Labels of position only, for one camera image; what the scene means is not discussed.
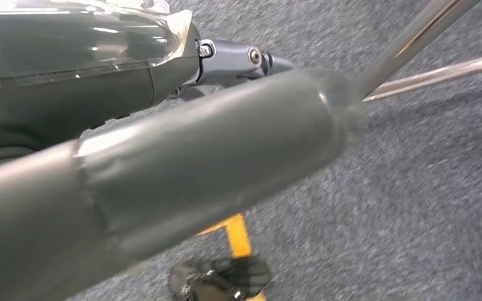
bolt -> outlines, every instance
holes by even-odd
[[[176,88],[175,91],[172,91],[168,96],[167,98],[168,99],[177,99],[178,97],[180,97],[180,93],[182,93],[182,89],[180,87]]]
[[[257,48],[251,47],[249,49],[249,61],[256,67],[261,66],[261,52]]]
[[[212,55],[212,48],[209,45],[201,45],[198,47],[198,55],[201,58],[207,58]]]

metal rod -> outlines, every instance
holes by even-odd
[[[431,0],[358,79],[364,97],[447,30],[479,0]]]
[[[418,88],[422,88],[435,83],[444,82],[453,78],[462,77],[482,71],[482,58],[465,61],[440,69],[432,70],[425,73],[420,73],[412,77],[394,80],[392,82],[384,83],[374,92],[372,92],[364,102],[378,100],[392,95],[408,92]]]

